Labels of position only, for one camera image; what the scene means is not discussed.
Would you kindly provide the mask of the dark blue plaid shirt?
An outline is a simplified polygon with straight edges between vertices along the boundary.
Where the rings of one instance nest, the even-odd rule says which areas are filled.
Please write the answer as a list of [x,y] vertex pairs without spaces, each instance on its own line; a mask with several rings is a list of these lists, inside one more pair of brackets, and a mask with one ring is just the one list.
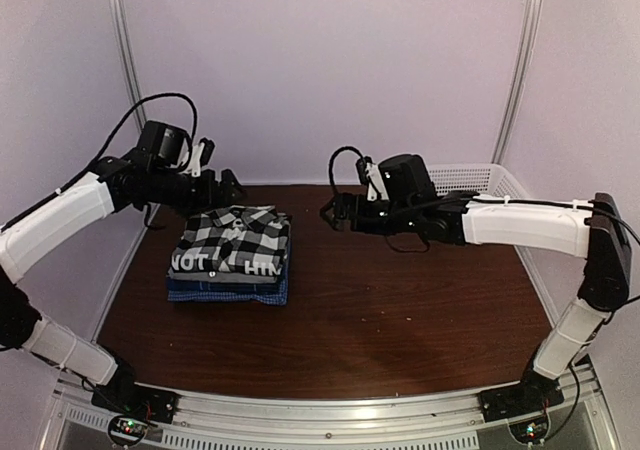
[[287,290],[289,272],[282,270],[279,275],[281,280],[277,284],[226,284],[226,283],[205,283],[197,281],[181,281],[166,277],[166,286],[169,291],[175,292],[212,292],[231,293],[240,295],[272,295]]

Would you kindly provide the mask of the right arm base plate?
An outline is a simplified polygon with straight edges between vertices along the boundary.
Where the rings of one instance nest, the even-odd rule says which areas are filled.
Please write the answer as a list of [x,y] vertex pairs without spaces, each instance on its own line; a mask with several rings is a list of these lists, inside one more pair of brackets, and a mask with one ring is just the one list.
[[557,380],[521,380],[518,383],[483,390],[478,395],[485,422],[512,419],[543,412],[564,402]]

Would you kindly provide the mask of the grey shirt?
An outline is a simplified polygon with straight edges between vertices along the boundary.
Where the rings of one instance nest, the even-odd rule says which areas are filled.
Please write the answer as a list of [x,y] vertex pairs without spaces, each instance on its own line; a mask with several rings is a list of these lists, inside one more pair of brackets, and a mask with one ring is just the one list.
[[245,275],[238,273],[222,273],[222,272],[175,272],[169,270],[167,276],[174,280],[181,281],[197,281],[205,283],[226,283],[226,284],[277,284],[280,276],[261,276],[261,275]]

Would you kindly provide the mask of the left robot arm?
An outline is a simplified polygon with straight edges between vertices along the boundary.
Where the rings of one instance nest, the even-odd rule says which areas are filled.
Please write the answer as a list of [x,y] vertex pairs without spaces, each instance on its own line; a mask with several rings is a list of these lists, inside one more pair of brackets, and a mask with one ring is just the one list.
[[22,350],[93,384],[123,414],[144,403],[114,356],[88,341],[108,281],[135,236],[133,211],[161,204],[190,216],[238,201],[225,170],[172,173],[105,157],[69,189],[1,232],[1,347]]

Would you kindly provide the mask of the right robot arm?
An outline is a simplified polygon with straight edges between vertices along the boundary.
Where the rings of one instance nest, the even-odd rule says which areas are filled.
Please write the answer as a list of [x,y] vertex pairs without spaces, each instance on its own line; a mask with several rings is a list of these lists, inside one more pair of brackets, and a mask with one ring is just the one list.
[[412,195],[394,202],[336,193],[320,209],[334,230],[384,237],[411,233],[423,242],[506,245],[520,250],[553,328],[533,353],[512,400],[535,410],[603,325],[631,301],[633,231],[612,197],[544,201],[474,192]]

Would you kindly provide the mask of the black white checkered shirt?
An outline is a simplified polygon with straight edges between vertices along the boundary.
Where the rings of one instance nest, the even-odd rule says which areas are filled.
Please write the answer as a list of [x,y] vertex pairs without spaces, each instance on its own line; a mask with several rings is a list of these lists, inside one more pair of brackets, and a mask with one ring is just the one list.
[[273,206],[240,206],[186,221],[170,260],[175,278],[203,274],[277,279],[288,260],[291,217]]

